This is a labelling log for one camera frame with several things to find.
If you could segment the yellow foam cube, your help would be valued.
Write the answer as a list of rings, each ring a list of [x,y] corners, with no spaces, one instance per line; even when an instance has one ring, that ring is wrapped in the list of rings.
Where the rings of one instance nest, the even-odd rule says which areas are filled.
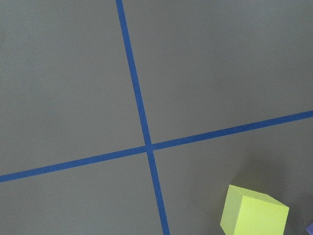
[[[288,214],[267,194],[229,185],[220,226],[226,235],[282,235]]]

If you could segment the purple foam cube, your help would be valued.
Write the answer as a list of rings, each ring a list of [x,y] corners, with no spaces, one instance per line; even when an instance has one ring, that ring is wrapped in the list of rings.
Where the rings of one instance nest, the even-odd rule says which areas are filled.
[[[306,232],[309,234],[309,235],[313,235],[313,223],[311,223],[310,225],[308,225],[306,227]]]

